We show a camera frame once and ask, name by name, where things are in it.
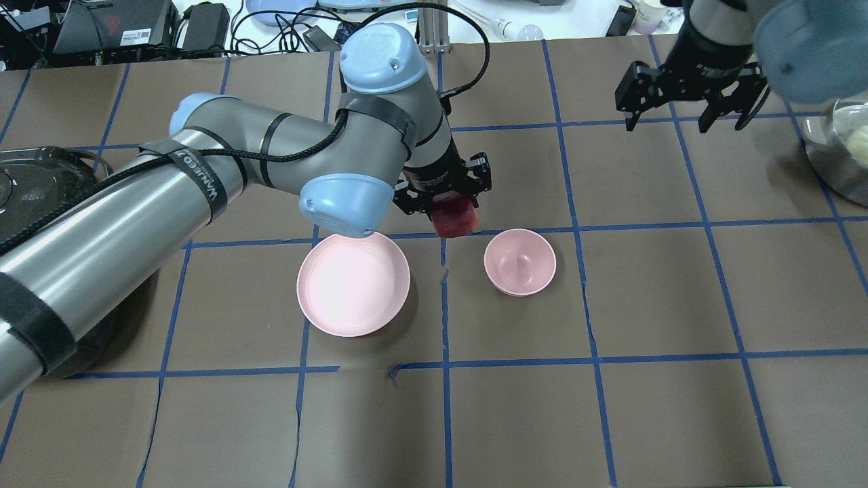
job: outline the white label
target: white label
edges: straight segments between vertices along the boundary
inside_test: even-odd
[[[151,29],[124,30],[121,36],[121,46],[147,44],[151,38]]]

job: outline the black power supply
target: black power supply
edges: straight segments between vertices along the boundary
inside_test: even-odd
[[[185,51],[200,51],[213,46],[223,47],[229,27],[229,12],[222,3],[203,2],[189,9],[190,20],[184,35],[182,48]],[[221,53],[202,53],[197,57],[220,57]]]

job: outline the pink plate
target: pink plate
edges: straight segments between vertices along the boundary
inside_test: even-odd
[[[485,248],[485,273],[498,290],[528,296],[549,285],[557,259],[551,244],[523,228],[503,231]]]
[[[296,282],[301,311],[319,330],[340,337],[386,325],[409,291],[407,258],[378,233],[364,239],[327,237],[307,255]]]

